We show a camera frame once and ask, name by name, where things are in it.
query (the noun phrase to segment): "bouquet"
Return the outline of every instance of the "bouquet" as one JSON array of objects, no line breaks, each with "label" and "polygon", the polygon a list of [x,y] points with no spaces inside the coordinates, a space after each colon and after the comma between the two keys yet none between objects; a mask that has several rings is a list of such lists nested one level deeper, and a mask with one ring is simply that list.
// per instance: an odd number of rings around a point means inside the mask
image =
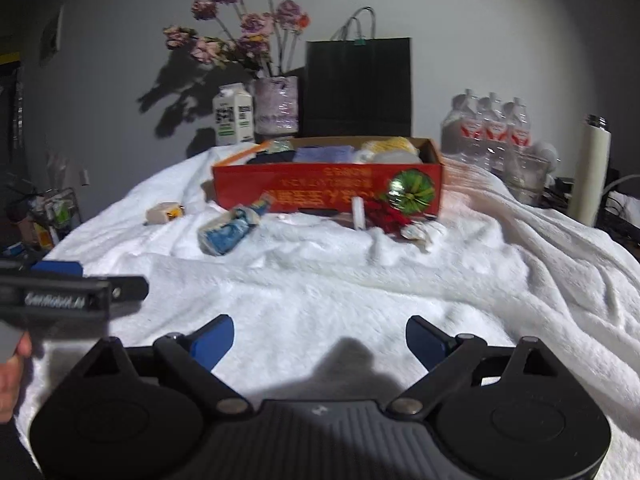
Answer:
[{"label": "bouquet", "polygon": [[[227,63],[239,63],[255,78],[263,75],[282,75],[291,68],[293,53],[300,34],[310,20],[306,12],[292,0],[284,0],[277,7],[267,0],[269,12],[248,12],[244,0],[195,0],[191,12],[196,20],[215,20],[226,38],[200,36],[196,30],[171,26],[164,30],[168,49],[187,48],[197,62],[224,68]],[[218,7],[232,6],[240,20],[241,35],[234,38],[218,17]],[[271,36],[275,35],[278,51],[271,54]],[[289,60],[284,57],[289,47]]]}]

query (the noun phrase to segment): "black paper bag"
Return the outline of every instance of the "black paper bag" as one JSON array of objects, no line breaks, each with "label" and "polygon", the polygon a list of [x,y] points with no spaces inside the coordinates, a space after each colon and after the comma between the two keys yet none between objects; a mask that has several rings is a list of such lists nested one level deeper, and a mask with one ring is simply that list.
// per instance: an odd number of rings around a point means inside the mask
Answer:
[{"label": "black paper bag", "polygon": [[303,137],[410,137],[411,39],[308,42],[303,106]]}]

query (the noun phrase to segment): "human hand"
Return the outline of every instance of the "human hand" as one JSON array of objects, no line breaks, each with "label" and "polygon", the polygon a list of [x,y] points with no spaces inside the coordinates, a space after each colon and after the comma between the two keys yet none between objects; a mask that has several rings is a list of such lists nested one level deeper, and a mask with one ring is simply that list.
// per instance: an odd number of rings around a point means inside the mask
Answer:
[{"label": "human hand", "polygon": [[25,332],[15,354],[5,364],[0,364],[0,424],[9,422],[14,416],[14,408],[20,394],[20,380],[24,368],[24,358],[31,356],[31,338]]}]

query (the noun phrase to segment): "purple cloth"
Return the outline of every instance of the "purple cloth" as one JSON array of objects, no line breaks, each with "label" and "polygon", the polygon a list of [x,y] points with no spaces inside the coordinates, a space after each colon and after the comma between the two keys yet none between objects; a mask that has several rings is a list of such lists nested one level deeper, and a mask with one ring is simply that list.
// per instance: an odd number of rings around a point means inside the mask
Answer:
[{"label": "purple cloth", "polygon": [[353,146],[325,146],[323,148],[298,148],[294,162],[333,162],[350,164],[353,162]]}]

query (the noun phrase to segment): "glass cup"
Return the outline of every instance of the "glass cup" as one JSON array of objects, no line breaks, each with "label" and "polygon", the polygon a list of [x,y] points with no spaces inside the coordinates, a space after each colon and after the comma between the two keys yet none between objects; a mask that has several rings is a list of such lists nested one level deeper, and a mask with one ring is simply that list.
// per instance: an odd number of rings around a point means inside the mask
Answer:
[{"label": "glass cup", "polygon": [[518,202],[537,206],[548,170],[548,160],[508,150],[504,159],[504,183]]}]

